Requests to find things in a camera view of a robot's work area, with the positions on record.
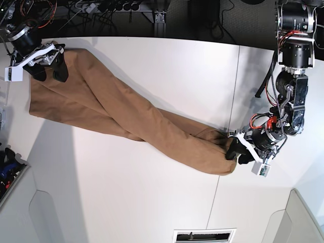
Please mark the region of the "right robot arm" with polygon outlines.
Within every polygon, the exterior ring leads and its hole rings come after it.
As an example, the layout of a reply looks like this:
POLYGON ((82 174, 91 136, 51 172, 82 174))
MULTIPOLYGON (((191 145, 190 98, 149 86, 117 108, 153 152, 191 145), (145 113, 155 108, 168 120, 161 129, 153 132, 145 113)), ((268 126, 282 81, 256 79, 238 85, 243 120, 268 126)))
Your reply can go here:
POLYGON ((58 7, 57 1, 1 1, 1 26, 5 49, 10 64, 5 68, 3 80, 20 82, 27 71, 35 80, 43 82, 47 70, 59 82, 66 82, 68 69, 64 59, 64 44, 43 43, 40 31, 51 24, 58 7))

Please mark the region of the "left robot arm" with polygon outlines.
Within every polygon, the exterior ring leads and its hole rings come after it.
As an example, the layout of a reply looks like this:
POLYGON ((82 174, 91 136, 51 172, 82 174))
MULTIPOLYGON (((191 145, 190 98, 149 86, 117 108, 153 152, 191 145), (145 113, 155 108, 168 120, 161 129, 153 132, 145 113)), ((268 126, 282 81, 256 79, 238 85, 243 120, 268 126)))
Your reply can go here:
POLYGON ((274 97, 269 99, 267 113, 254 114, 247 131, 229 133, 232 142, 226 159, 239 164, 251 161, 266 166, 276 157, 289 136, 302 132, 308 76, 305 71, 314 67, 316 9, 323 1, 277 1, 275 3, 274 51, 269 71, 255 94, 272 85, 274 97))

